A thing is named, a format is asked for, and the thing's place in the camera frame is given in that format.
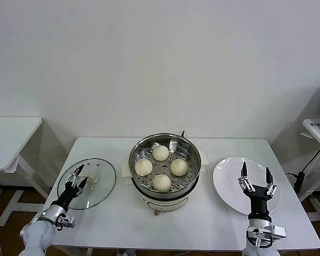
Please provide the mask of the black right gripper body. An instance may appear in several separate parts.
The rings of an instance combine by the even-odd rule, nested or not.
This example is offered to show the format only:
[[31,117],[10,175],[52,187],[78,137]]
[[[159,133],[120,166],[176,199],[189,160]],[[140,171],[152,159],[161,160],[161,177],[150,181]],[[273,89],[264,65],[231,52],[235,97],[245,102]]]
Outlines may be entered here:
[[266,195],[267,188],[253,185],[253,192],[243,191],[243,193],[250,199],[251,212],[249,218],[270,218],[267,208],[267,202],[273,196]]

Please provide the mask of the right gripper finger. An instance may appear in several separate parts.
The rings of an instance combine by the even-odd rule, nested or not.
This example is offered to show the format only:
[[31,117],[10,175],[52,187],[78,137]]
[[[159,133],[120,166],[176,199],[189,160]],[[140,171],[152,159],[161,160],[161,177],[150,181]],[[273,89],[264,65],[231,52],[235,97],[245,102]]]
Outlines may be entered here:
[[243,191],[253,192],[253,185],[247,178],[246,162],[243,162],[242,169],[241,169],[241,176],[238,178],[238,183]]
[[270,172],[269,167],[266,167],[266,183],[267,183],[267,191],[266,195],[267,196],[274,196],[276,190],[277,190],[277,185],[274,184],[274,178],[273,175]]

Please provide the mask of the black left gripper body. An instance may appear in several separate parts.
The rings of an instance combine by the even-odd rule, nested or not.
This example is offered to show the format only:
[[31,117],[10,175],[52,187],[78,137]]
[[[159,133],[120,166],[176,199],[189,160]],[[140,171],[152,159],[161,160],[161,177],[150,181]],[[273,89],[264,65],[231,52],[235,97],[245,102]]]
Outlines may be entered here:
[[79,188],[77,184],[74,186],[72,182],[69,181],[65,184],[65,190],[59,196],[59,198],[51,203],[51,205],[57,205],[61,208],[69,208],[69,204],[71,201],[77,197],[77,193],[79,192]]

